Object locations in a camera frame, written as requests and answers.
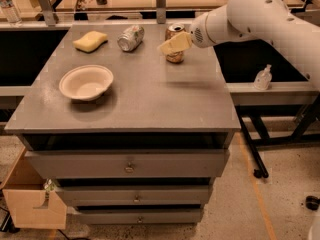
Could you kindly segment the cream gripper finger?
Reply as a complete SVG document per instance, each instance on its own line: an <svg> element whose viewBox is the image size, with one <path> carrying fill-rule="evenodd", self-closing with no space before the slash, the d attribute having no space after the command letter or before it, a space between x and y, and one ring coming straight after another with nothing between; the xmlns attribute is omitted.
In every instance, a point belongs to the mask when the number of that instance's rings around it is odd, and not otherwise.
<svg viewBox="0 0 320 240"><path fill-rule="evenodd" d="M179 32L172 38L158 46L158 50L164 55L185 51L192 46L191 35L188 32Z"/></svg>

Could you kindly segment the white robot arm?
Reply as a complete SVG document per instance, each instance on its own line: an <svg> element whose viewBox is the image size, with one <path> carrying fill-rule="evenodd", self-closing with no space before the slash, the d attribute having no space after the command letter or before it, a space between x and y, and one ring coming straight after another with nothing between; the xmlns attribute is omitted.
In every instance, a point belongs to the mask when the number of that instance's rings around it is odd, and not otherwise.
<svg viewBox="0 0 320 240"><path fill-rule="evenodd" d="M291 14L282 0L228 0L197 17L187 32L174 35L158 50L168 55L193 45L207 48L251 39L271 45L320 89L320 27Z"/></svg>

